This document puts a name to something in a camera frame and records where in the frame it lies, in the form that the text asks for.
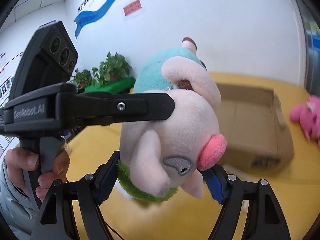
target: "plush ear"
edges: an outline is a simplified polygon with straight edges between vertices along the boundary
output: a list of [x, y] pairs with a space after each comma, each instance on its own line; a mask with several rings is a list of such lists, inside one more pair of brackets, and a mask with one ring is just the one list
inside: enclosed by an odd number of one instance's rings
[[306, 137], [306, 139], [308, 140], [308, 142], [310, 141], [310, 135], [308, 131], [304, 131], [304, 136]]
[[305, 105], [299, 105], [290, 111], [289, 117], [292, 122], [300, 122], [300, 116]]
[[189, 195], [201, 199], [204, 197], [203, 177], [201, 173], [195, 170], [189, 179], [180, 186]]
[[154, 130], [146, 131], [137, 143], [130, 162], [130, 180], [140, 190], [164, 197], [170, 179], [160, 164], [161, 144]]
[[314, 95], [310, 95], [310, 97], [308, 98], [308, 102], [309, 102], [309, 101], [319, 102], [319, 101], [320, 101], [320, 98], [317, 97], [317, 96], [314, 96]]
[[191, 52], [193, 52], [195, 55], [197, 54], [197, 45], [194, 42], [193, 39], [189, 38], [189, 37], [185, 37], [182, 40], [182, 47], [186, 48], [188, 50], [190, 50]]
[[162, 64], [162, 76], [172, 84], [188, 80], [193, 91], [201, 95], [216, 110], [221, 103], [221, 95], [209, 73], [198, 63], [185, 57], [172, 57]]

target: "green leaves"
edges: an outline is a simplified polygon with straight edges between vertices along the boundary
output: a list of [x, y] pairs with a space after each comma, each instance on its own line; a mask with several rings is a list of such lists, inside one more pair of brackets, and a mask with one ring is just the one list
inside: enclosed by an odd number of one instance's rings
[[85, 83], [86, 86], [91, 85], [93, 83], [91, 72], [87, 69], [79, 72], [79, 70], [76, 69], [76, 75], [73, 76], [72, 82], [76, 83], [77, 85], [79, 85], [81, 82]]
[[100, 62], [99, 69], [92, 68], [93, 76], [96, 78], [100, 86], [103, 87], [111, 81], [111, 77], [122, 78], [124, 75], [129, 76], [132, 68], [125, 60], [125, 57], [116, 53], [111, 56], [109, 51], [106, 61]]

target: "blue gripper pad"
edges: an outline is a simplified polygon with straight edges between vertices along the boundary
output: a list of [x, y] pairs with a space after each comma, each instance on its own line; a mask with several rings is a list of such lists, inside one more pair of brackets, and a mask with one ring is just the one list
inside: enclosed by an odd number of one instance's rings
[[201, 174], [208, 186], [212, 198], [218, 201], [220, 205], [223, 205], [227, 197], [226, 181], [224, 185], [212, 169], [201, 171]]

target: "plant pot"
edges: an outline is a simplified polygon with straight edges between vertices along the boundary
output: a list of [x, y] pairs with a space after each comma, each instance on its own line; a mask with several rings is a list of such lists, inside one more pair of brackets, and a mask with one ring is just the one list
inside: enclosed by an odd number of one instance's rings
[[120, 76], [118, 76], [118, 75], [110, 76], [110, 81], [112, 81], [112, 82], [119, 81], [119, 80], [120, 80]]
[[86, 87], [85, 82], [80, 82], [79, 85], [80, 85], [81, 88], [85, 88]]

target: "yellow table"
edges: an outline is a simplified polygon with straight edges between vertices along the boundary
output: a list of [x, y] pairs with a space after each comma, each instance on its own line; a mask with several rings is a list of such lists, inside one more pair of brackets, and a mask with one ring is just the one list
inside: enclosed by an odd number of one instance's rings
[[[294, 85], [257, 77], [212, 73], [219, 83], [245, 84], [272, 88], [279, 96], [282, 111], [290, 127], [295, 157], [279, 174], [257, 174], [267, 179], [283, 209], [291, 239], [301, 240], [320, 212], [320, 151], [317, 144], [308, 143], [299, 125], [289, 121], [289, 111], [305, 103], [308, 93]], [[70, 142], [72, 153], [68, 171], [69, 181], [93, 173], [119, 149], [121, 124], [110, 127], [88, 127]], [[82, 240], [87, 239], [77, 202], [75, 216]], [[126, 240], [207, 240], [221, 206], [212, 200], [206, 189], [205, 198], [196, 200], [179, 190], [163, 204], [143, 205], [125, 199], [116, 189], [110, 199], [100, 206], [105, 221]], [[234, 239], [241, 239], [246, 214], [241, 213]]]

